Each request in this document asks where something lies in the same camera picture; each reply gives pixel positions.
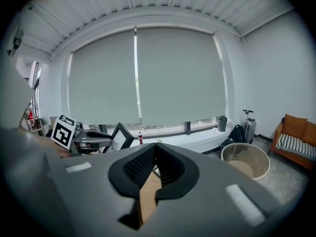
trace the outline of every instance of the ceiling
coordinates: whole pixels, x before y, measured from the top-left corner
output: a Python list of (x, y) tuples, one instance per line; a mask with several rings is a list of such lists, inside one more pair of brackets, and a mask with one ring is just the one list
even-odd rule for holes
[(36, 0), (22, 12), (23, 43), (51, 54), (84, 25), (117, 11), (144, 6), (195, 10), (222, 20), (241, 36), (293, 9), (287, 0)]

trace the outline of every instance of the gray device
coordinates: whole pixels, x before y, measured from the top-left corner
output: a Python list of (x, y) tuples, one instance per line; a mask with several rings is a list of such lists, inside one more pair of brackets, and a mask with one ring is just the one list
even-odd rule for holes
[[(227, 162), (162, 143), (59, 158), (31, 134), (0, 128), (0, 147), (9, 190), (58, 236), (267, 236), (295, 205), (281, 207)], [(139, 190), (155, 165), (162, 188), (143, 224)]]

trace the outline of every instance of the concrete floor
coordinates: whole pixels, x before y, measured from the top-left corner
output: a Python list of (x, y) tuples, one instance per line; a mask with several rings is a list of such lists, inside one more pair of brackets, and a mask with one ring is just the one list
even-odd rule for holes
[[(254, 139), (253, 145), (268, 153), (270, 142), (262, 139)], [(221, 151), (216, 151), (208, 156), (220, 157)], [(285, 204), (296, 196), (300, 196), (309, 181), (308, 171), (298, 164), (271, 152), (269, 172), (259, 180), (262, 186), (269, 190), (281, 204)]]

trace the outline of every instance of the red bottle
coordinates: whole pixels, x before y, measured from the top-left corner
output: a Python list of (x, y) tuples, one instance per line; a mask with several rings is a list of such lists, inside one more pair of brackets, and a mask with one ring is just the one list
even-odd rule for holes
[(142, 136), (141, 132), (139, 132), (139, 134), (138, 134), (138, 139), (139, 139), (139, 145), (142, 145), (143, 144), (143, 136)]

